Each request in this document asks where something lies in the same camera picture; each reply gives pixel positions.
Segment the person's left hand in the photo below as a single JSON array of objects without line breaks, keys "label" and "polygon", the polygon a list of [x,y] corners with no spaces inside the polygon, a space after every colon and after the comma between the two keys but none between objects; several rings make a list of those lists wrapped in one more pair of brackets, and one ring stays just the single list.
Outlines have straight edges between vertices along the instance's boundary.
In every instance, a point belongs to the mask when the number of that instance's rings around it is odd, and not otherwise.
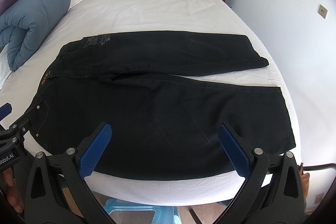
[{"label": "person's left hand", "polygon": [[17,189],[12,169],[4,170],[1,173],[1,178],[6,185],[5,195],[8,203],[17,213],[22,213],[24,210],[23,198]]}]

